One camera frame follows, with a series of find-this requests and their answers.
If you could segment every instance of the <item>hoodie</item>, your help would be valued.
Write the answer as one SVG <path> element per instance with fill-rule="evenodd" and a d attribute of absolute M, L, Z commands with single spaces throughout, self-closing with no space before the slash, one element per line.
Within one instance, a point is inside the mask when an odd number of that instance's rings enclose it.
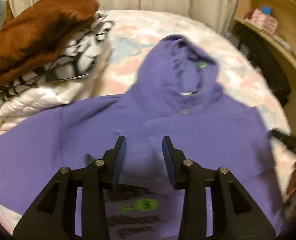
<path fill-rule="evenodd" d="M 0 136 L 0 204 L 23 214 L 62 166 L 100 159 L 119 135 L 127 140 L 115 190 L 105 192 L 111 239 L 176 239 L 183 191 L 169 183 L 161 142 L 204 168 L 229 168 L 278 234 L 283 228 L 269 134 L 255 107 L 223 93 L 218 65 L 183 36 L 151 50 L 138 80 L 123 95 L 90 98 L 48 109 Z M 207 236 L 212 234 L 208 194 Z M 76 233 L 81 232 L 81 194 Z"/>

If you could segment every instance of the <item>mattress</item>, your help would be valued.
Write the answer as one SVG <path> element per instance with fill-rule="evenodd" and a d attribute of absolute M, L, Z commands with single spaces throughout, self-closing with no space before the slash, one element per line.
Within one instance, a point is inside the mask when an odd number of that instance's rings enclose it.
<path fill-rule="evenodd" d="M 283 109 L 264 78 L 234 46 L 209 27 L 163 12 L 115 10 L 108 13 L 107 20 L 115 22 L 109 33 L 113 51 L 108 67 L 95 84 L 93 96 L 126 92 L 136 81 L 137 70 L 148 52 L 160 39 L 176 33 L 186 36 L 217 60 L 220 67 L 218 82 L 225 93 L 248 106 L 257 106 L 268 130 L 278 127 L 284 133 L 290 133 Z M 296 156 L 274 138 L 271 144 L 278 183 L 285 195 Z M 0 205 L 0 222 L 9 233 L 12 234 L 20 217 Z"/>

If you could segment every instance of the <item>black and white fabric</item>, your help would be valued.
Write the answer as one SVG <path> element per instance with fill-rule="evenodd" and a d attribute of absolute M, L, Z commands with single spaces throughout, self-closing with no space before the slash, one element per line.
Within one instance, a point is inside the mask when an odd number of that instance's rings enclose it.
<path fill-rule="evenodd" d="M 74 34 L 57 60 L 1 86 L 0 106 L 11 97 L 38 84 L 88 77 L 102 52 L 101 45 L 114 25 L 111 21 L 103 21 L 106 16 L 103 11 L 96 13 L 97 20 Z"/>

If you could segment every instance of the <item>brown blanket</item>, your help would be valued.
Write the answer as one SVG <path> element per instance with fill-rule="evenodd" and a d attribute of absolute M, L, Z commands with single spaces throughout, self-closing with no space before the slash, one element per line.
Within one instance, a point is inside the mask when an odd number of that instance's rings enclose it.
<path fill-rule="evenodd" d="M 0 31 L 0 86 L 58 58 L 93 21 L 95 0 L 40 0 Z"/>

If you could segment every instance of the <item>metal screw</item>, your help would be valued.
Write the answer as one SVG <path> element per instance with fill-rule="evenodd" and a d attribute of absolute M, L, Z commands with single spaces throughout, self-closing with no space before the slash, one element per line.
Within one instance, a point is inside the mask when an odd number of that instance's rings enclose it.
<path fill-rule="evenodd" d="M 189 159 L 185 159 L 184 160 L 184 165 L 191 166 L 191 165 L 193 165 L 193 161 L 192 160 L 189 160 Z"/>
<path fill-rule="evenodd" d="M 62 168 L 60 168 L 60 173 L 62 173 L 62 174 L 65 174 L 68 171 L 69 171 L 69 168 L 68 167 L 62 167 Z"/>
<path fill-rule="evenodd" d="M 95 164 L 96 164 L 97 166 L 102 166 L 102 165 L 105 164 L 105 161 L 104 161 L 104 160 L 96 160 Z"/>
<path fill-rule="evenodd" d="M 220 172 L 223 173 L 223 174 L 227 174 L 229 172 L 229 169 L 226 168 L 226 167 L 220 167 Z"/>

